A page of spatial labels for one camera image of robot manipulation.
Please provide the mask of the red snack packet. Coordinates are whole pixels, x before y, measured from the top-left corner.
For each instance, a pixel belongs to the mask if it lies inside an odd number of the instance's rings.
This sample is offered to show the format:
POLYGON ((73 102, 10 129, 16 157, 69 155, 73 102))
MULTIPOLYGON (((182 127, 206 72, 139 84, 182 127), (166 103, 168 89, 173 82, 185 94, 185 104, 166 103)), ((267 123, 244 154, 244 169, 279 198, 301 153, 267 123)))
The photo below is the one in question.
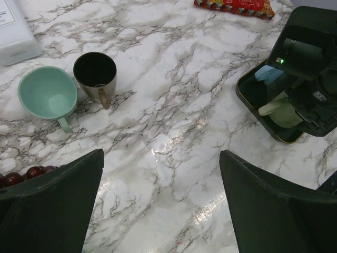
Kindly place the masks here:
POLYGON ((266 0, 195 0, 194 6, 243 16, 271 20, 275 16, 270 1, 266 0))

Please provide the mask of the loose red grape bunch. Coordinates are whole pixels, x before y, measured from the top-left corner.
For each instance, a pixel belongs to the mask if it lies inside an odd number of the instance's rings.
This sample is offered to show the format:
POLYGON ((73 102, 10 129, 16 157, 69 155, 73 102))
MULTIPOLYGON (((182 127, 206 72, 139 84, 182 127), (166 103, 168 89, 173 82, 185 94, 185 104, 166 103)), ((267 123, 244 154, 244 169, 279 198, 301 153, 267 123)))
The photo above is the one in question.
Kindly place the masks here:
POLYGON ((10 172, 6 175, 1 174, 1 189, 34 179, 56 169, 58 169, 58 166, 32 166, 23 174, 18 172, 10 172))

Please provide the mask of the teal green mug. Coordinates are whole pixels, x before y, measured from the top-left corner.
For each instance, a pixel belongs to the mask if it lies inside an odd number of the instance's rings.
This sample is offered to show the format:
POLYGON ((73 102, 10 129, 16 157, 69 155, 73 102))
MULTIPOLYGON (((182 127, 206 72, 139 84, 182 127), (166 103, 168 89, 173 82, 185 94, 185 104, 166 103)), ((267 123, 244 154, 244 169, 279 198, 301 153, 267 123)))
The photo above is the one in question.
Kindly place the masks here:
POLYGON ((56 120, 65 133, 72 132, 70 115, 77 107, 78 91, 71 76, 54 66, 30 71, 20 81, 18 99, 30 114, 56 120))

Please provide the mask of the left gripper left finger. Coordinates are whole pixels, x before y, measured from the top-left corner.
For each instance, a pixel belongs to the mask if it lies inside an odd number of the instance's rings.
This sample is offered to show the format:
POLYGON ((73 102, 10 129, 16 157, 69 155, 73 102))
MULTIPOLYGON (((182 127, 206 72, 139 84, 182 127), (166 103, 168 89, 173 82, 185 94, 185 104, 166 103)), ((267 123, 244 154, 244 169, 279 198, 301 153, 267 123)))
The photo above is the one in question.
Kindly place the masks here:
POLYGON ((93 150, 1 190, 1 252, 82 252, 104 167, 93 150))

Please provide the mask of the brown patterned mug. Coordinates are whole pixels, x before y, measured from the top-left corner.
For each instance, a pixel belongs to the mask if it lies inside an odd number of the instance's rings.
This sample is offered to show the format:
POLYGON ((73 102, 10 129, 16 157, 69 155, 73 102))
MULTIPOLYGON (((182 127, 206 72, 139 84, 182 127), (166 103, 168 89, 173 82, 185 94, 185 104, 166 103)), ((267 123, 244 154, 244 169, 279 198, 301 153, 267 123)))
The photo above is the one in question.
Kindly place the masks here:
POLYGON ((111 57, 101 52, 85 53, 75 61, 73 74, 92 101, 109 109, 117 81, 117 67, 111 57))

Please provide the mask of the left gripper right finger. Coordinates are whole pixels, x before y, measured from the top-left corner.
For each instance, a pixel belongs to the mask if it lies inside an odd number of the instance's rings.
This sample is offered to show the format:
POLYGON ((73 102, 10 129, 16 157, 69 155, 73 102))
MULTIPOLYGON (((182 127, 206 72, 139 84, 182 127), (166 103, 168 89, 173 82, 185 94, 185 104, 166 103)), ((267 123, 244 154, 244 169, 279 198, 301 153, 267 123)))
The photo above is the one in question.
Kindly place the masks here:
POLYGON ((336 175, 313 190, 229 150, 220 171, 240 252, 336 252, 336 175))

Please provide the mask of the white rectangular device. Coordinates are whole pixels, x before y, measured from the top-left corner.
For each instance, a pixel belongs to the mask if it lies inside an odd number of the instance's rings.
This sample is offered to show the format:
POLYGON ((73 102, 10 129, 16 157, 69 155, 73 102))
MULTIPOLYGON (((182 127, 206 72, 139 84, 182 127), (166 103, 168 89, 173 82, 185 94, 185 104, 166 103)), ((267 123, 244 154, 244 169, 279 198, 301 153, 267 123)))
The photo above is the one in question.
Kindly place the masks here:
POLYGON ((1 1, 1 65, 10 66, 41 55, 17 1, 1 1))

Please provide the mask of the sage green mug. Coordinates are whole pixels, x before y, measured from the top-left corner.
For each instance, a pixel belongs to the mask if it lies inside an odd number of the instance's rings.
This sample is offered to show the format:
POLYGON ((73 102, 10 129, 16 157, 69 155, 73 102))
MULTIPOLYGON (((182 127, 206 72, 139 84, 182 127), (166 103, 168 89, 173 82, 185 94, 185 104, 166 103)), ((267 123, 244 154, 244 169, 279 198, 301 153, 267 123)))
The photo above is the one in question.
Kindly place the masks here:
POLYGON ((269 116, 271 120, 282 128, 292 128, 303 122, 289 103, 288 96, 282 92, 268 104, 258 109, 260 116, 269 116))

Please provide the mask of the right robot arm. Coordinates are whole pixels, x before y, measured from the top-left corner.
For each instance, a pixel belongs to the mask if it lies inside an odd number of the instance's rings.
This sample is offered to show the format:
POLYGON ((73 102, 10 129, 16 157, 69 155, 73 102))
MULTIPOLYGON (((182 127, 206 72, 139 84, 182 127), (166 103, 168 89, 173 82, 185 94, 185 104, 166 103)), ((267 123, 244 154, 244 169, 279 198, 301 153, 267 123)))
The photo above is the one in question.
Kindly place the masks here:
POLYGON ((336 11, 300 6, 293 10, 266 64, 282 71, 267 88, 302 120, 294 127, 316 137, 336 128, 336 11))

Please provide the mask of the dark green tray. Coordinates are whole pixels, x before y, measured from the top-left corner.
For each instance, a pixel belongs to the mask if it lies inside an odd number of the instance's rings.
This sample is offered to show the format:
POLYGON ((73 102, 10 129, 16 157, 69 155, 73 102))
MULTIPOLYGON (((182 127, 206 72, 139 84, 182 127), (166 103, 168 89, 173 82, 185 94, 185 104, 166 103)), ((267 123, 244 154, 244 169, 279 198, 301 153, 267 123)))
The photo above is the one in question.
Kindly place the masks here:
POLYGON ((266 60, 238 79, 236 95, 275 140, 285 144, 295 143, 302 137, 303 131, 295 128, 282 128, 275 124, 269 116, 260 116, 258 113, 258 109, 267 103, 267 86, 262 81, 257 81, 254 74, 265 64, 266 60))

